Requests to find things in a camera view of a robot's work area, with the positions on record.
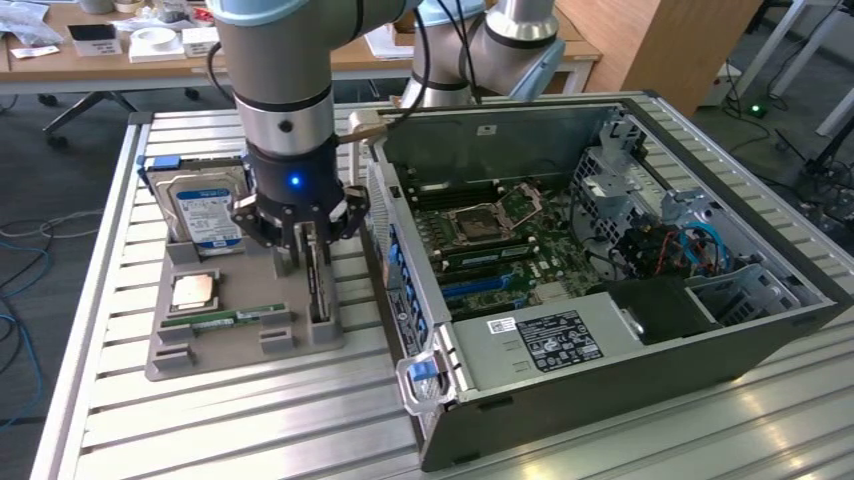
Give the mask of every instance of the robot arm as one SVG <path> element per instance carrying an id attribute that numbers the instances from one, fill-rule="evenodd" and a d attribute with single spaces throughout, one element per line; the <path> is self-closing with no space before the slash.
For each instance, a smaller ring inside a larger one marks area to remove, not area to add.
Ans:
<path id="1" fill-rule="evenodd" d="M 455 0 L 445 2 L 457 7 Z M 255 194 L 238 202 L 232 219 L 262 245 L 289 249 L 299 262 L 295 228 L 310 228 L 318 243 L 329 245 L 354 235 L 369 209 L 365 188 L 345 186 L 338 176 L 331 52 L 422 1 L 207 3 L 226 51 L 255 181 Z M 554 0 L 502 0 L 487 14 L 483 0 L 461 0 L 478 80 L 521 100 L 542 93 L 563 52 L 553 6 Z M 405 103 L 415 103 L 422 90 L 422 106 L 469 103 L 462 60 L 467 56 L 451 20 L 439 0 L 427 0 L 419 12 L 430 45 L 419 40 Z"/>

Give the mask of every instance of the motherboard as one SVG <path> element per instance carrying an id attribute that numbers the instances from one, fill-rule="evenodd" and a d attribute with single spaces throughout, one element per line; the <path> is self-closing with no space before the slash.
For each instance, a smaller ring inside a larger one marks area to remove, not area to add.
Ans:
<path id="1" fill-rule="evenodd" d="M 570 232 L 571 202 L 559 185 L 495 181 L 411 196 L 455 321 L 587 295 L 602 284 Z"/>

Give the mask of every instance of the blue cable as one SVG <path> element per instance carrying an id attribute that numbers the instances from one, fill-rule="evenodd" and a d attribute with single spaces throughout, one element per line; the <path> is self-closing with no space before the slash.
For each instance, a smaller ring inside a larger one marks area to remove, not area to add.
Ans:
<path id="1" fill-rule="evenodd" d="M 44 380 L 42 378 L 42 368 L 39 367 L 39 361 L 36 360 L 36 351 L 32 348 L 32 340 L 30 339 L 30 332 L 27 331 L 27 327 L 24 324 L 19 323 L 15 318 L 8 315 L 0 315 L 0 318 L 10 322 L 12 327 L 18 327 L 22 338 L 24 339 L 24 346 L 27 347 L 27 354 L 30 355 L 30 361 L 32 363 L 32 370 L 36 375 L 36 394 L 32 397 L 32 400 L 27 402 L 27 405 L 19 410 L 18 414 L 10 418 L 3 425 L 0 425 L 0 433 L 15 424 L 19 418 L 24 417 L 30 410 L 39 404 L 42 401 L 42 396 L 44 394 Z"/>
<path id="2" fill-rule="evenodd" d="M 702 230 L 712 236 L 713 240 L 716 241 L 716 249 L 724 250 L 724 262 L 725 262 L 724 270 L 729 272 L 732 258 L 726 253 L 726 245 L 724 245 L 724 240 L 721 240 L 721 235 L 718 235 L 718 231 L 716 230 L 716 228 L 708 223 L 691 222 L 687 225 L 685 225 L 683 229 Z M 697 258 L 697 255 L 694 255 L 694 252 L 691 252 L 691 250 L 689 249 L 689 236 L 686 235 L 685 232 L 682 232 L 681 240 L 682 240 L 682 246 L 685 247 L 686 257 L 689 257 L 689 260 L 691 261 L 691 263 L 701 263 L 699 258 Z"/>
<path id="3" fill-rule="evenodd" d="M 8 248 L 10 250 L 20 250 L 23 252 L 36 252 L 38 254 L 40 254 L 44 257 L 44 265 L 42 266 L 42 271 L 39 272 L 39 275 L 36 275 L 36 277 L 30 282 L 27 282 L 24 284 L 24 286 L 22 286 L 12 293 L 6 293 L 6 294 L 0 295 L 0 297 L 3 297 L 3 298 L 10 298 L 10 297 L 14 297 L 15 295 L 18 295 L 19 293 L 22 293 L 30 287 L 32 287 L 35 285 L 35 283 L 39 280 L 42 280 L 44 275 L 48 273 L 48 269 L 51 268 L 51 254 L 47 252 L 47 250 L 42 250 L 40 248 L 18 247 L 18 246 L 11 245 L 11 244 L 8 244 L 6 242 L 0 242 L 0 247 Z"/>

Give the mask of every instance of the chair wheel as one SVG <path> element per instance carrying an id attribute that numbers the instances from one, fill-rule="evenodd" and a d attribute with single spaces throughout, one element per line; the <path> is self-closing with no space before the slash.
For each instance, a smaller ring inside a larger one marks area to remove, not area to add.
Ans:
<path id="1" fill-rule="evenodd" d="M 59 105 L 59 100 L 54 95 L 39 94 L 39 103 L 46 107 L 55 107 Z"/>
<path id="2" fill-rule="evenodd" d="M 184 96 L 194 102 L 202 97 L 202 95 L 199 94 L 199 90 L 196 90 L 195 88 L 186 88 Z"/>
<path id="3" fill-rule="evenodd" d="M 68 139 L 66 137 L 48 135 L 47 142 L 48 146 L 55 150 L 64 150 L 66 148 L 68 148 Z"/>

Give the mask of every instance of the blue pcie slot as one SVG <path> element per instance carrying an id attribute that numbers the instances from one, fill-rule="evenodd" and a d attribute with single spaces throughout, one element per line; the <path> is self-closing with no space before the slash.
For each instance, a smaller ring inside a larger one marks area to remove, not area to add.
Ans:
<path id="1" fill-rule="evenodd" d="M 513 274 L 502 275 L 501 277 L 494 277 L 487 280 L 481 280 L 475 283 L 469 283 L 466 285 L 458 285 L 455 287 L 447 287 L 442 289 L 442 296 L 445 298 L 459 297 L 462 295 L 471 295 L 474 293 L 489 292 L 490 290 L 501 290 L 507 288 L 510 285 L 510 279 L 513 278 Z"/>

